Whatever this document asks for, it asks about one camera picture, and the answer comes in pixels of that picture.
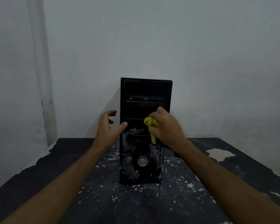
finger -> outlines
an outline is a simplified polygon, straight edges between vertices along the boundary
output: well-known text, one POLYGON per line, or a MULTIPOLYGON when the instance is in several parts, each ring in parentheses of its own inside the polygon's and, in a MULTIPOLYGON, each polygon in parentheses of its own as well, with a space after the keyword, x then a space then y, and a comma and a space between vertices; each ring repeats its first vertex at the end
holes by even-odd
POLYGON ((159 123, 162 122, 162 119, 163 119, 162 115, 160 113, 157 113, 157 112, 153 112, 153 113, 149 114, 149 117, 153 117, 159 123))
POLYGON ((158 139, 160 139, 160 129, 156 127, 148 127, 149 132, 153 133, 158 139))
POLYGON ((164 114, 166 113, 167 111, 163 108, 163 107, 158 107, 157 108, 157 113, 160 113, 160 114, 164 114))
POLYGON ((120 124, 120 126, 115 130, 116 138, 120 136, 120 134, 123 132, 123 130, 127 127, 127 122, 123 122, 120 124))
POLYGON ((107 115, 108 116, 115 116, 116 115, 116 110, 109 110, 109 111, 106 111, 107 115))

white paint speck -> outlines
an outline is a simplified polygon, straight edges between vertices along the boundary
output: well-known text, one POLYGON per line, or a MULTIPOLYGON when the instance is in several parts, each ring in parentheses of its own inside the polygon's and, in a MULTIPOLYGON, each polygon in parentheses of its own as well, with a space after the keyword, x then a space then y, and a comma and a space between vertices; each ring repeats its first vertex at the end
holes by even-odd
POLYGON ((188 187, 190 187, 190 188, 192 188, 192 189, 194 189, 193 186, 194 186, 194 185, 193 185, 192 183, 188 184, 188 187))
POLYGON ((272 193, 272 194, 275 194, 275 195, 277 195, 277 196, 280 197, 280 194, 279 194, 279 193, 274 193, 274 192, 272 192, 272 191, 271 191, 271 193, 272 193))
POLYGON ((224 159, 227 157, 235 156, 235 154, 231 153, 230 151, 221 150, 218 148, 209 149, 207 152, 209 153, 209 157, 214 158, 218 162, 224 161, 224 159))

dark tabletop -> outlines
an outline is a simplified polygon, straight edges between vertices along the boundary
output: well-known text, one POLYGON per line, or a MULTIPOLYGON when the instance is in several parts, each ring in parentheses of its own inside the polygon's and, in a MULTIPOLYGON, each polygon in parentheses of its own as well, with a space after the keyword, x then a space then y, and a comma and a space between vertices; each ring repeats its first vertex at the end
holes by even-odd
MULTIPOLYGON (((227 150, 219 163, 280 206, 280 177, 219 138, 190 139, 205 154, 227 150)), ((66 170, 93 139, 60 138, 50 154, 0 187, 0 221, 66 170)), ((119 184, 119 144, 103 155, 61 223, 230 223, 195 174, 166 150, 161 184, 119 184)))

